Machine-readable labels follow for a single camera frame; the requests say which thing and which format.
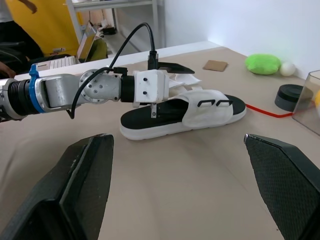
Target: green sponge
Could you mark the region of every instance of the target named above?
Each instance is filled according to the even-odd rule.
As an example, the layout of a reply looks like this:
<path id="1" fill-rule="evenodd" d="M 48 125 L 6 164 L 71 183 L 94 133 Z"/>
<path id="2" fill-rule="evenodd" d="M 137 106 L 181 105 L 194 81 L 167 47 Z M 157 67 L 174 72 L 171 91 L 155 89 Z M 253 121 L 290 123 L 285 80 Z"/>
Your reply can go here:
<path id="1" fill-rule="evenodd" d="M 254 74 L 270 75 L 278 71 L 281 61 L 270 54 L 253 54 L 247 57 L 245 65 Z"/>

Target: black cable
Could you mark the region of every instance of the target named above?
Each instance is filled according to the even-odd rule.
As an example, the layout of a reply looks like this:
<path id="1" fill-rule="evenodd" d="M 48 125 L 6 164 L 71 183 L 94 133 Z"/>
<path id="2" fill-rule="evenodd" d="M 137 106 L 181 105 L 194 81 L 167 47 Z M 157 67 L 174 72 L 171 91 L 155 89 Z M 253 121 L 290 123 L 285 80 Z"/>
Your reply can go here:
<path id="1" fill-rule="evenodd" d="M 66 112 L 69 114 L 71 119 L 75 118 L 75 112 L 76 112 L 76 106 L 77 106 L 77 102 L 78 99 L 81 95 L 81 92 L 85 89 L 85 87 L 87 86 L 87 84 L 94 79 L 98 74 L 104 72 L 104 71 L 112 71 L 113 69 L 110 67 L 103 67 L 98 69 L 97 71 L 95 71 L 92 75 L 90 75 L 84 82 L 83 84 L 79 87 L 78 91 L 76 91 L 76 94 L 74 96 L 73 102 L 72 102 L 72 106 L 71 106 L 71 112 L 69 110 L 67 110 Z"/>
<path id="2" fill-rule="evenodd" d="M 127 45 L 127 43 L 130 41 L 130 39 L 132 38 L 132 36 L 142 27 L 146 27 L 148 29 L 149 32 L 149 37 L 150 37 L 150 44 L 151 44 L 151 51 L 155 51 L 156 47 L 155 47 L 155 40 L 154 40 L 154 34 L 152 32 L 152 29 L 150 27 L 150 25 L 146 22 L 143 22 L 141 24 L 139 24 L 135 29 L 133 29 L 133 31 L 129 34 L 129 36 L 126 38 L 126 40 L 124 41 L 124 43 L 122 44 L 122 46 L 120 47 L 119 51 L 116 53 L 113 61 L 110 64 L 110 68 L 112 68 L 114 66 L 114 64 L 116 63 L 118 57 L 120 56 L 121 52 L 123 51 L 123 49 L 125 48 L 125 46 Z"/>
<path id="3" fill-rule="evenodd" d="M 154 34 L 152 32 L 152 29 L 150 27 L 150 25 L 146 22 L 143 22 L 141 24 L 139 24 L 135 29 L 133 29 L 133 31 L 129 34 L 129 36 L 125 39 L 124 43 L 121 45 L 119 51 L 116 53 L 116 55 L 114 56 L 114 59 L 112 60 L 111 64 L 109 67 L 103 67 L 100 68 L 99 70 L 95 71 L 90 77 L 88 77 L 84 83 L 79 87 L 78 91 L 76 91 L 76 94 L 74 96 L 73 102 L 72 102 L 72 106 L 71 106 L 71 112 L 69 110 L 67 110 L 67 113 L 69 114 L 71 119 L 75 118 L 75 112 L 76 112 L 76 106 L 77 106 L 77 102 L 78 99 L 81 95 L 81 92 L 83 91 L 83 89 L 86 87 L 86 85 L 92 80 L 94 79 L 98 74 L 107 71 L 107 73 L 109 73 L 110 71 L 112 71 L 112 67 L 115 65 L 118 57 L 120 56 L 121 52 L 123 51 L 123 49 L 125 48 L 125 46 L 127 45 L 127 43 L 130 41 L 130 39 L 132 38 L 132 36 L 142 27 L 146 27 L 148 29 L 149 32 L 149 37 L 150 37 L 150 44 L 151 44 L 151 51 L 155 52 L 156 51 L 156 46 L 155 46 L 155 40 L 154 40 Z"/>

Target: hand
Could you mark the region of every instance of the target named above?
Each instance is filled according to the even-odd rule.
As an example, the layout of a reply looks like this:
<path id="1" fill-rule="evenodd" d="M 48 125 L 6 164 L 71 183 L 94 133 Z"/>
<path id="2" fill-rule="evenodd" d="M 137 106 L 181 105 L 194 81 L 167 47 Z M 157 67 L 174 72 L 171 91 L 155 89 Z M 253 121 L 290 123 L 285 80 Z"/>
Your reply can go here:
<path id="1" fill-rule="evenodd" d="M 26 1 L 24 4 L 26 5 L 26 7 L 28 9 L 31 10 L 32 14 L 35 14 L 37 12 L 37 10 L 38 10 L 37 6 L 33 2 Z"/>
<path id="2" fill-rule="evenodd" d="M 5 65 L 3 62 L 0 61 L 0 73 L 7 75 L 9 78 L 14 78 L 16 76 L 16 72 L 13 71 L 10 67 Z"/>

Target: slide sandal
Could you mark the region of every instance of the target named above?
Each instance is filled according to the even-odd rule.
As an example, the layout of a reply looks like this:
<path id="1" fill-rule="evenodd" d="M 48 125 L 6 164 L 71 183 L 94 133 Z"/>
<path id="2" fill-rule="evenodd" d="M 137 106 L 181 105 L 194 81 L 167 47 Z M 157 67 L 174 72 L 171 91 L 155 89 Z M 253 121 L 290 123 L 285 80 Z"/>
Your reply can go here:
<path id="1" fill-rule="evenodd" d="M 122 135 L 130 140 L 151 139 L 231 124 L 246 115 L 246 104 L 241 99 L 197 85 L 189 86 L 195 90 L 182 90 L 170 100 L 158 103 L 157 118 L 151 118 L 150 106 L 125 113 L 120 124 Z"/>

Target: clear plastic container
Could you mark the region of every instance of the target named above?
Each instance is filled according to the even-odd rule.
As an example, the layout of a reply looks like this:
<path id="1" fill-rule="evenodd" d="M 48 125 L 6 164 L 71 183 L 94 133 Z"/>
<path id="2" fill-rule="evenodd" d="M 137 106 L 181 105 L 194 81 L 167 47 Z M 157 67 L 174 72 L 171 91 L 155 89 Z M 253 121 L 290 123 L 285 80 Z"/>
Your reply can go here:
<path id="1" fill-rule="evenodd" d="M 320 136 L 320 70 L 306 78 L 292 118 Z"/>

